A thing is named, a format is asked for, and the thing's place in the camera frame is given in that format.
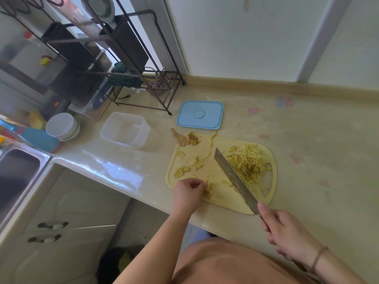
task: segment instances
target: bracelet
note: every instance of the bracelet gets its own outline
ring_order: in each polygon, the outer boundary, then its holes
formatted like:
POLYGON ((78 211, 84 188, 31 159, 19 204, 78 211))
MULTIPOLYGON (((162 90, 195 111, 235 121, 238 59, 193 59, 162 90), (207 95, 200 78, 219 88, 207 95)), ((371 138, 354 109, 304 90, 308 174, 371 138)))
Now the bracelet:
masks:
POLYGON ((329 248, 327 248, 326 246, 324 246, 324 247, 321 248, 321 249, 319 250, 319 252, 317 253, 317 256, 316 256, 316 258, 315 258, 315 261, 313 262, 312 268, 310 269, 310 272, 311 272, 312 274, 315 274, 316 264, 317 264, 318 260, 320 259, 321 254, 324 253, 324 252, 325 252, 326 250, 328 250, 328 249, 329 249, 329 248))

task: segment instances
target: kitchen counter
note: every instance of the kitchen counter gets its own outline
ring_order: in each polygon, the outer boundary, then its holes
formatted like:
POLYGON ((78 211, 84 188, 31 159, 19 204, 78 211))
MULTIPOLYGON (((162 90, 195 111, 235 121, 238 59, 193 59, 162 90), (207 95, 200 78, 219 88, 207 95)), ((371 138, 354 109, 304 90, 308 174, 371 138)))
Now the kitchen counter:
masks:
MULTIPOLYGON (((179 133, 191 130, 176 124, 186 100, 222 102, 225 109, 218 135, 261 143, 274 155, 278 184, 270 206, 289 210, 365 280, 376 281, 378 103, 181 86, 170 106, 173 116, 112 103, 96 123, 81 118, 80 135, 64 143, 52 162, 170 213, 173 193, 165 174, 176 146, 170 127, 179 133), (114 111, 145 118, 151 132, 144 148, 133 150, 100 138, 114 111)), ((134 93, 127 101, 158 107, 146 92, 134 93)), ((203 202, 190 222, 281 259, 267 242, 259 216, 203 202)))

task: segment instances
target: stainless steel sink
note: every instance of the stainless steel sink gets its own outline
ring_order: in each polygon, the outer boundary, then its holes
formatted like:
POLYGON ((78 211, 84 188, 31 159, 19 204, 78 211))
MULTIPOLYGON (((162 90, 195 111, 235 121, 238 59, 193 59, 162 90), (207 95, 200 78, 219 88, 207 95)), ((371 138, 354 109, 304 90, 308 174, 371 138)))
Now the stainless steel sink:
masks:
POLYGON ((0 232, 11 219, 51 156, 27 145, 0 151, 0 232))

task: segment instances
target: hand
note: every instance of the hand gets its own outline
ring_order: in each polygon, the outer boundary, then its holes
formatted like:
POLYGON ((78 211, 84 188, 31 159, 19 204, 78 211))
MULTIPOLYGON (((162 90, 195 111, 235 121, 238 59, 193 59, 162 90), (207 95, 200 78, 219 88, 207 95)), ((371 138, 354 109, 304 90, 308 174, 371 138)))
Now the hand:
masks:
POLYGON ((310 268, 323 245, 288 211, 269 209, 264 203, 258 203, 258 209, 267 240, 276 252, 310 268))
POLYGON ((207 184, 198 178, 186 178, 178 181, 174 186, 173 214, 190 218, 200 205, 201 196, 207 184))

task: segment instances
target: container lid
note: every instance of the container lid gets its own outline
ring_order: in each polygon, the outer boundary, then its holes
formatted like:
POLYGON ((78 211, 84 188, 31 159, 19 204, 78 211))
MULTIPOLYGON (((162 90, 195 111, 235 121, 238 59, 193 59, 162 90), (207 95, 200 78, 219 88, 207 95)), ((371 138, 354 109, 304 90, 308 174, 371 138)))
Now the container lid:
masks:
POLYGON ((219 129, 223 111, 219 101, 185 101, 176 122, 189 128, 219 129))

